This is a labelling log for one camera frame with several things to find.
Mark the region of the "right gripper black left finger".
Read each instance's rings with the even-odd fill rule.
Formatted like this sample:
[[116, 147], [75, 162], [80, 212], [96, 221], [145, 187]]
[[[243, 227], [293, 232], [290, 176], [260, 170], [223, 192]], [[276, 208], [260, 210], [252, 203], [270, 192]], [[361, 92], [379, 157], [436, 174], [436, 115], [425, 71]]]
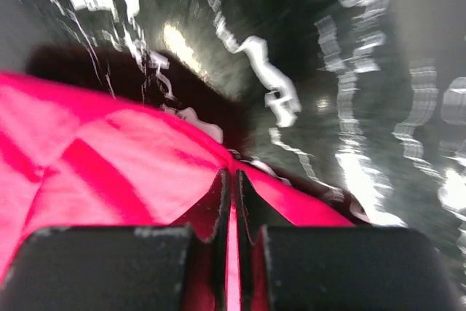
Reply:
[[230, 177], [173, 224], [44, 227], [1, 283], [3, 310], [225, 310]]

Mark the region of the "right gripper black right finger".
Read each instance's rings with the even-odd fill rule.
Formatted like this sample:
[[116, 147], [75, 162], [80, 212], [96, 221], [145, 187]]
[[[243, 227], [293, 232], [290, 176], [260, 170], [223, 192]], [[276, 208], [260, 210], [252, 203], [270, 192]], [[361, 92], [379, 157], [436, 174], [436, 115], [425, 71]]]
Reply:
[[293, 223], [235, 175], [241, 310], [457, 310], [441, 258], [421, 233], [354, 227], [327, 213]]

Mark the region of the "pink t shirt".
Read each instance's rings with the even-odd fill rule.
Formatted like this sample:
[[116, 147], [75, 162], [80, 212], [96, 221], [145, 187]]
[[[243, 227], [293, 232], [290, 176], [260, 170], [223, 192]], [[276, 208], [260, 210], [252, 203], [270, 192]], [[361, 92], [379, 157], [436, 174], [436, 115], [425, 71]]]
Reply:
[[168, 225], [230, 177], [226, 309], [240, 308], [235, 175], [294, 224], [327, 213], [316, 197], [236, 160], [195, 126], [155, 109], [30, 76], [1, 75], [1, 283], [26, 237], [44, 227]]

